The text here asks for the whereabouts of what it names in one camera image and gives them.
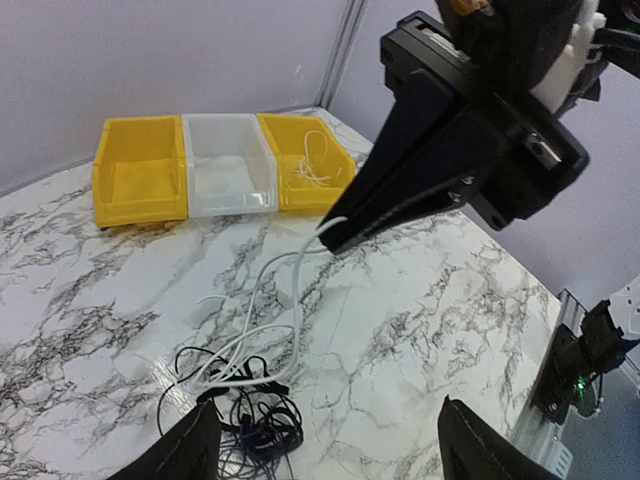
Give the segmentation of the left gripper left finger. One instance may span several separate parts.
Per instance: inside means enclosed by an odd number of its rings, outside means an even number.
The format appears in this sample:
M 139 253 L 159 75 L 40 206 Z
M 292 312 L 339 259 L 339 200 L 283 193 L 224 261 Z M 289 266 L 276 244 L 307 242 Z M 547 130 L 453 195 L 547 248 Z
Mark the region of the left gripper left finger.
M 217 479 L 221 431 L 215 403 L 198 403 L 138 459 L 110 479 Z

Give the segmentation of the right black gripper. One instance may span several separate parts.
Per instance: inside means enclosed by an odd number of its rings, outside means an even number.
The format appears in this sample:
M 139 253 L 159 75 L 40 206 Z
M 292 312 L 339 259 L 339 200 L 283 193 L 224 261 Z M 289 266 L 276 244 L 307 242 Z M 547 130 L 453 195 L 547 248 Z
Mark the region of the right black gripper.
M 464 205 L 495 230 L 547 206 L 584 171 L 580 142 L 530 93 L 559 46 L 553 19 L 415 12 L 380 43 L 395 102 L 319 240 L 340 254 Z

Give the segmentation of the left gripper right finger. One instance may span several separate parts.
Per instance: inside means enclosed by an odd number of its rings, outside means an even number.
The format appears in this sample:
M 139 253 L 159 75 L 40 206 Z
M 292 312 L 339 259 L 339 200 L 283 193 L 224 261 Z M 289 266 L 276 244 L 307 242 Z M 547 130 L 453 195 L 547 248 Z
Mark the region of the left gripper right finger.
M 554 479 L 459 399 L 446 396 L 437 420 L 443 475 L 450 479 Z

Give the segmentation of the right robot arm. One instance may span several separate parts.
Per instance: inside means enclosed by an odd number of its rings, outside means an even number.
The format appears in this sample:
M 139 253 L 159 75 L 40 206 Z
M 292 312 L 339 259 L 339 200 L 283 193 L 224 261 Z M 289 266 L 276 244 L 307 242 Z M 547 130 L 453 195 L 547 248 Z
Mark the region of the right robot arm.
M 394 105 L 321 224 L 340 254 L 472 207 L 494 230 L 545 208 L 589 156 L 561 124 L 610 65 L 639 72 L 635 1 L 442 1 L 381 38 Z

